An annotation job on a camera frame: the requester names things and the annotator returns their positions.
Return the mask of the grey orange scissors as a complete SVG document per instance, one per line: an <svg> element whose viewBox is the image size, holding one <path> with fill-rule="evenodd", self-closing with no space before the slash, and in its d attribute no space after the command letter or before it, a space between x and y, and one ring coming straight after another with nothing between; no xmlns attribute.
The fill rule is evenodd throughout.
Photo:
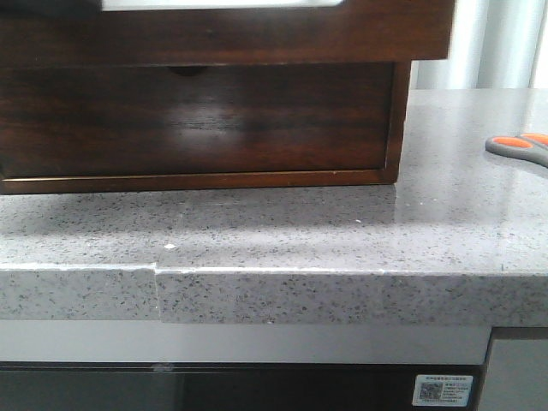
<svg viewBox="0 0 548 411"><path fill-rule="evenodd" d="M547 167L547 135L525 133L517 136L494 136L485 149L498 156L525 160Z"/></svg>

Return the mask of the white QR code sticker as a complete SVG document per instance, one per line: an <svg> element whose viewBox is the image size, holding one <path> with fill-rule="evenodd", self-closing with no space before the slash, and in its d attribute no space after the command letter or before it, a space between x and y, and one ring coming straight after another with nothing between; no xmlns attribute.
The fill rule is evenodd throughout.
<svg viewBox="0 0 548 411"><path fill-rule="evenodd" d="M453 407L468 405L474 383L470 375L419 374L415 378L412 405L415 407Z"/></svg>

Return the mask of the white curtain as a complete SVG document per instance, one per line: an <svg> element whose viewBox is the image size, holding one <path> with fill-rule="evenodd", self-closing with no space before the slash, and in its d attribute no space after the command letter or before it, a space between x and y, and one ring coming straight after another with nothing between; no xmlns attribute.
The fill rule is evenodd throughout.
<svg viewBox="0 0 548 411"><path fill-rule="evenodd" d="M546 1L457 1L449 55L412 64L412 89L547 88Z"/></svg>

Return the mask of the grey cabinet door panel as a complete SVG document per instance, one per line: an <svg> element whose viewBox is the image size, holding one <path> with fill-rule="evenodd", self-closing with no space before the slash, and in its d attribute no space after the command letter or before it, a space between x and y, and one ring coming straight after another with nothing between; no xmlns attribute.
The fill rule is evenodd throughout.
<svg viewBox="0 0 548 411"><path fill-rule="evenodd" d="M492 331L478 409L547 409L546 328Z"/></svg>

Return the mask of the black glass appliance door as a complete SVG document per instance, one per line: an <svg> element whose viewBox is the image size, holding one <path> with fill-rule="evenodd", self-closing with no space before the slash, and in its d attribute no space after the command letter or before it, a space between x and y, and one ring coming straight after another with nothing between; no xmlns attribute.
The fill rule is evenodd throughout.
<svg viewBox="0 0 548 411"><path fill-rule="evenodd" d="M419 374L470 375L468 405L415 407ZM3 364L3 410L474 410L479 366Z"/></svg>

